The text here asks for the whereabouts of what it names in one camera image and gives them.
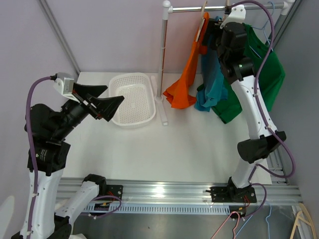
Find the teal blue t shirt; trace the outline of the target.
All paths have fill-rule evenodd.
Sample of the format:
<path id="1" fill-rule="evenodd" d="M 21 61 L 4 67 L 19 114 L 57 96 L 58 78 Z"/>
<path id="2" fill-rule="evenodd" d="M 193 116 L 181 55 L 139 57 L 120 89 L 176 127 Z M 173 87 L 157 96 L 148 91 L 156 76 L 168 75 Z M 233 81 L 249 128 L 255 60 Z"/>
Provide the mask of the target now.
<path id="1" fill-rule="evenodd" d="M 208 49 L 201 55 L 201 75 L 203 84 L 197 88 L 195 109 L 209 112 L 220 101 L 228 99 L 228 91 L 224 86 L 224 76 L 220 69 L 217 52 Z"/>

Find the light blue wire hanger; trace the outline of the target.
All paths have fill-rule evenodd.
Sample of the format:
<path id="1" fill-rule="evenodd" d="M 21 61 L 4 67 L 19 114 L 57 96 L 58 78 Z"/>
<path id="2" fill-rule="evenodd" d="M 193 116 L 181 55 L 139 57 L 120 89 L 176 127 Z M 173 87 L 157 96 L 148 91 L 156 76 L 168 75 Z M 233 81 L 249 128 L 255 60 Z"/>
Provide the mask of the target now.
<path id="1" fill-rule="evenodd" d="M 272 2 L 272 1 L 269 1 L 268 2 L 269 4 L 271 4 L 272 5 L 272 13 L 271 13 L 271 16 L 273 15 L 273 13 L 274 13 L 274 10 L 275 10 L 275 5 L 274 5 L 274 3 Z M 270 34 L 270 37 L 268 37 L 267 35 L 266 35 L 266 31 L 265 31 L 265 29 L 266 29 L 266 26 L 267 26 L 267 24 L 268 24 L 268 22 L 269 22 L 269 18 L 268 18 L 268 20 L 265 22 L 265 24 L 261 27 L 261 28 L 258 28 L 258 27 L 253 27 L 253 26 L 251 26 L 251 28 L 252 29 L 256 29 L 256 30 L 262 30 L 262 32 L 263 32 L 263 34 L 264 34 L 264 37 L 265 37 L 265 39 L 266 39 L 266 42 L 265 42 L 265 45 L 267 45 L 268 47 L 270 46 L 270 40 L 271 40 L 271 35 L 272 35 L 272 32 L 271 32 L 271 34 Z M 261 56 L 252 48 L 252 47 L 250 47 L 251 48 L 251 50 L 259 57 L 259 58 L 261 58 Z"/>

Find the orange t shirt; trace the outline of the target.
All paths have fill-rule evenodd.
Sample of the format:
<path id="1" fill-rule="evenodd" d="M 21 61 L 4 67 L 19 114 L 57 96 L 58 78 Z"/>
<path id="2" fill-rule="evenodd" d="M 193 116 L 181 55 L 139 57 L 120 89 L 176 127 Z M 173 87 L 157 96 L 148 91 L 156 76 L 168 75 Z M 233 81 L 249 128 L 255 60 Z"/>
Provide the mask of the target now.
<path id="1" fill-rule="evenodd" d="M 204 13 L 203 19 L 204 23 L 200 35 L 197 37 L 197 33 L 195 34 L 190 56 L 180 78 L 163 93 L 174 109 L 185 109 L 196 103 L 196 97 L 189 94 L 189 87 L 193 85 L 195 80 L 199 56 L 207 53 L 207 46 L 203 46 L 202 42 L 210 19 L 208 12 Z"/>

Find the green t shirt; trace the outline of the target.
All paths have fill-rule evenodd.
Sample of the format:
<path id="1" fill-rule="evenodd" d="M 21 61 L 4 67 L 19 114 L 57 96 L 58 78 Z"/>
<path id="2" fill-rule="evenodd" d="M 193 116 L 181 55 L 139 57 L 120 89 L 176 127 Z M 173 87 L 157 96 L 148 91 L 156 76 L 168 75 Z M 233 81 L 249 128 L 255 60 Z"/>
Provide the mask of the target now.
<path id="1" fill-rule="evenodd" d="M 247 31 L 247 41 L 244 55 L 249 57 L 256 70 L 259 69 L 267 51 L 268 46 L 265 45 L 255 34 L 254 29 L 250 25 L 245 25 Z M 259 58 L 252 50 L 252 47 L 260 56 Z M 259 76 L 259 86 L 267 111 L 271 111 L 279 90 L 285 78 L 285 71 L 280 63 L 276 53 L 272 51 L 268 56 Z M 242 108 L 239 100 L 233 92 L 227 80 L 224 79 L 224 86 L 228 91 L 228 99 L 220 101 L 212 110 L 217 114 L 224 124 L 231 122 L 241 112 Z"/>

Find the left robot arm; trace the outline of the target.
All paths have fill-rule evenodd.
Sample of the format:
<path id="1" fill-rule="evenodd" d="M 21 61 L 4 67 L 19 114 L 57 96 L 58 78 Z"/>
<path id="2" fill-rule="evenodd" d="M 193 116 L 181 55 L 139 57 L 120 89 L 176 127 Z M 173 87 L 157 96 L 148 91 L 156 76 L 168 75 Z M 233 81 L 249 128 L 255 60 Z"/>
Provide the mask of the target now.
<path id="1" fill-rule="evenodd" d="M 25 131 L 29 139 L 27 167 L 30 193 L 26 217 L 16 239 L 67 239 L 75 220 L 92 201 L 102 201 L 103 208 L 122 197 L 113 193 L 106 178 L 89 174 L 80 189 L 61 208 L 55 207 L 57 189 L 66 166 L 70 144 L 66 137 L 87 116 L 110 121 L 124 101 L 123 96 L 102 98 L 107 87 L 75 84 L 71 99 L 60 111 L 45 104 L 26 106 Z"/>

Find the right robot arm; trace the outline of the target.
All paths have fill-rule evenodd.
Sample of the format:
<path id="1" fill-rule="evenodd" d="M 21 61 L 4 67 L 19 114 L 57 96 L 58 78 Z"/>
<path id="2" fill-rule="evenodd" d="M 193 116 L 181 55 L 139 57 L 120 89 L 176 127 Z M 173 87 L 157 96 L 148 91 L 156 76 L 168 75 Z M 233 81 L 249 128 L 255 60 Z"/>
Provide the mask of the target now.
<path id="1" fill-rule="evenodd" d="M 242 23 L 210 19 L 203 44 L 216 50 L 221 72 L 236 94 L 248 126 L 249 139 L 239 142 L 239 164 L 225 187 L 211 187 L 213 202 L 241 203 L 247 197 L 255 203 L 251 179 L 257 166 L 286 140 L 284 131 L 267 126 L 268 117 L 259 86 L 255 85 L 256 70 L 251 58 L 245 54 L 247 31 Z"/>

